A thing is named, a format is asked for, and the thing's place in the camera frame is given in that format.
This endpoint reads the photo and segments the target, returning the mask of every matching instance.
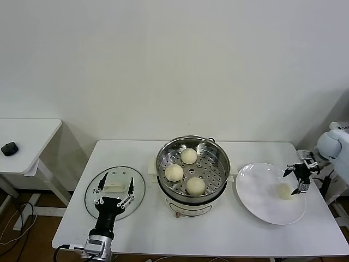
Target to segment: pot handle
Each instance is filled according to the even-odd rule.
[[[156,169],[156,161],[155,159],[151,160],[148,165],[148,175],[153,176],[152,182],[158,182],[157,180],[157,169]]]
[[[228,182],[234,182],[234,178],[238,175],[238,169],[234,164],[230,164],[230,173],[228,176]]]

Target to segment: small white table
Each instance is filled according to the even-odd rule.
[[[69,192],[54,177],[47,166],[40,160],[40,154],[62,125],[60,119],[3,119],[0,118],[0,147],[9,142],[15,142],[18,152],[6,157],[0,152],[0,174],[35,176],[41,179],[59,199],[68,205],[71,198]],[[17,198],[18,193],[0,177],[0,188],[9,196],[6,198],[0,212],[10,200],[10,196]],[[33,194],[29,202],[34,206],[39,200],[40,194]],[[23,210],[23,223],[31,215],[31,207],[27,205]],[[21,220],[17,220],[14,230],[21,230]]]
[[[348,255],[349,246],[340,228],[311,184],[303,218],[291,225],[272,225],[252,215],[239,201],[235,184],[228,184],[220,201],[203,216],[175,218],[166,206],[157,183],[147,175],[164,141],[97,142],[52,241],[83,245],[96,219],[84,205],[85,190],[101,171],[118,165],[138,170],[145,179],[141,205],[115,223],[114,253],[189,255],[210,257],[322,257]],[[290,143],[218,142],[238,168],[253,162],[285,167],[298,161]]]

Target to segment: wooden floor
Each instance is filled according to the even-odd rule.
[[[28,201],[30,194],[23,193],[17,199],[17,203]],[[0,190],[0,203],[6,198],[6,194]],[[344,208],[349,213],[349,201],[339,201],[343,204]],[[64,207],[63,203],[56,198],[53,194],[44,194],[41,196],[38,206],[51,206],[51,207]],[[8,205],[6,211],[0,217],[0,232],[5,228],[8,220],[12,214],[16,211],[15,204],[11,203]],[[14,219],[9,223],[8,229],[5,231],[1,242],[9,241],[19,236],[19,232],[13,231],[12,227],[15,224],[19,214],[17,214]],[[20,262],[36,261],[36,262],[48,262],[53,261],[54,249],[51,247],[51,241],[55,235],[55,232],[58,228],[62,218],[58,217],[38,217],[36,223],[30,230],[28,241],[25,245],[23,253],[20,257]],[[30,224],[30,219],[25,225],[25,228],[28,228]],[[349,241],[349,232],[346,228],[342,228],[342,232]],[[7,254],[3,254],[8,250],[13,244],[8,244],[6,246],[0,245],[0,262],[16,262],[18,256],[21,252],[23,244],[25,242],[26,236],[22,237],[18,244]],[[134,261],[134,262],[144,262],[148,258],[151,258],[153,261],[161,258],[159,256],[149,256],[149,255],[118,255],[115,258],[115,262],[125,262],[125,261]],[[163,262],[209,262],[213,258],[197,258],[197,257],[170,257],[162,259]],[[269,262],[268,258],[226,258],[231,262]],[[68,251],[59,251],[58,253],[58,262],[81,262],[83,261],[77,253],[68,252]],[[318,258],[314,259],[313,262],[349,262],[349,257],[338,257],[338,258]]]

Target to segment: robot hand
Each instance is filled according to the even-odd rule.
[[[349,183],[349,134],[344,130],[333,129],[322,134],[312,151],[298,150],[298,154],[302,163],[288,165],[284,172],[284,177],[294,172],[298,180],[298,187],[292,194],[306,192],[309,188],[310,176],[313,173],[319,174],[329,164],[333,164],[334,171]],[[324,179],[323,195],[326,194],[330,181],[328,175]]]
[[[117,215],[122,214],[134,200],[133,178],[131,179],[127,196],[124,199],[102,196],[107,174],[99,182],[98,188],[93,189],[94,206],[99,212],[95,227],[89,232],[88,240],[83,248],[83,258],[93,261],[110,261],[111,242],[114,239],[114,222]]]

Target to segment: white plate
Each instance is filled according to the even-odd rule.
[[[288,225],[301,219],[306,203],[303,194],[291,200],[279,197],[277,185],[288,183],[297,187],[294,174],[283,178],[284,172],[275,165],[254,163],[243,167],[236,179],[236,191],[244,206],[256,217],[275,225]]]

